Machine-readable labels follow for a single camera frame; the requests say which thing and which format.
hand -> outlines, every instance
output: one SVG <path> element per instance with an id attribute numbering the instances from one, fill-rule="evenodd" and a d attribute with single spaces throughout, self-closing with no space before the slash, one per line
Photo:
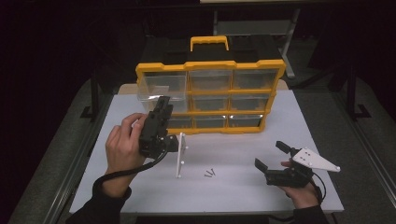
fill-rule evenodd
<path id="1" fill-rule="evenodd" d="M 290 167 L 290 161 L 282 161 L 280 164 L 286 167 Z M 279 187 L 283 189 L 294 203 L 295 208 L 306 208 L 319 205 L 317 192 L 311 183 L 308 183 L 305 187 L 294 189 L 290 187 Z"/>
<path id="2" fill-rule="evenodd" d="M 139 136 L 146 117 L 147 115 L 135 113 L 123 119 L 121 126 L 114 126 L 106 141 L 106 174 L 143 165 L 146 158 L 139 153 Z M 110 197 L 122 197 L 135 176 L 107 180 L 103 183 L 103 192 Z"/>

white triangular piece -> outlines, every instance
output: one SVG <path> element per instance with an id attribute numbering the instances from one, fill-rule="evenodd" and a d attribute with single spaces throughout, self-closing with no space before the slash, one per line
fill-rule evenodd
<path id="1" fill-rule="evenodd" d="M 186 146 L 186 134 L 180 133 L 178 138 L 178 151 L 177 151 L 177 172 L 176 177 L 181 178 L 181 166 L 184 164 L 184 152 L 188 147 Z"/>
<path id="2" fill-rule="evenodd" d="M 300 163 L 303 166 L 312 169 L 327 170 L 333 172 L 340 172 L 341 168 L 327 161 L 323 157 L 319 156 L 316 152 L 309 148 L 302 148 L 300 151 L 292 158 L 294 161 Z"/>

carrying handle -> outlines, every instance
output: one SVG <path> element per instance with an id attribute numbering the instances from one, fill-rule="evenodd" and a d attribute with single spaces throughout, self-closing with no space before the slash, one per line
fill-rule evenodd
<path id="1" fill-rule="evenodd" d="M 194 36 L 191 38 L 190 51 L 192 51 L 194 44 L 219 44 L 223 43 L 225 48 L 228 50 L 227 36 L 215 35 L 215 36 Z"/>

yellow organizer box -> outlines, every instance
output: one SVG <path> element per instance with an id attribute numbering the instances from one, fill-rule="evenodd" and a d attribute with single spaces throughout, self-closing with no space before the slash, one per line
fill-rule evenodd
<path id="1" fill-rule="evenodd" d="M 269 35 L 149 38 L 137 96 L 148 112 L 171 97 L 169 133 L 258 133 L 285 68 Z"/>

sleeve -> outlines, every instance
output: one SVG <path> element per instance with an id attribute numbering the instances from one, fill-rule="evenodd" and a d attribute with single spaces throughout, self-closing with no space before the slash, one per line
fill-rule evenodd
<path id="1" fill-rule="evenodd" d="M 92 197 L 82 208 L 66 220 L 66 224 L 112 224 L 120 223 L 120 211 L 131 196 L 128 188 L 122 198 L 111 198 L 102 192 L 102 185 L 93 184 Z"/>
<path id="2" fill-rule="evenodd" d="M 294 209 L 294 220 L 296 224 L 328 224 L 326 216 L 324 215 L 320 205 Z"/>

